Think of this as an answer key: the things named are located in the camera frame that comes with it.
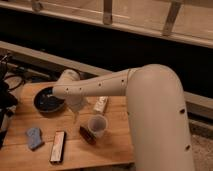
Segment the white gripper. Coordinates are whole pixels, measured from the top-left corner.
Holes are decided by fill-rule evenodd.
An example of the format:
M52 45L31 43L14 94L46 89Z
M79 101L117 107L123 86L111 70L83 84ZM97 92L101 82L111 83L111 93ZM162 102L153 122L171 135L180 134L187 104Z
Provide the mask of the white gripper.
M73 123L76 124L79 118L79 111L87 104L87 100L81 96L70 97L66 99L66 104L74 112Z

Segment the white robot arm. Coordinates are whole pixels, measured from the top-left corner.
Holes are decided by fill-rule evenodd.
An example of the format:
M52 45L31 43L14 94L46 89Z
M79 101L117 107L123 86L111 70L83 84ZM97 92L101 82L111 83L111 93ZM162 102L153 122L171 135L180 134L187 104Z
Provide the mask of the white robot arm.
M124 96L137 171L195 171L181 81L167 66L149 64L81 80L65 70L53 94L79 111L86 96Z

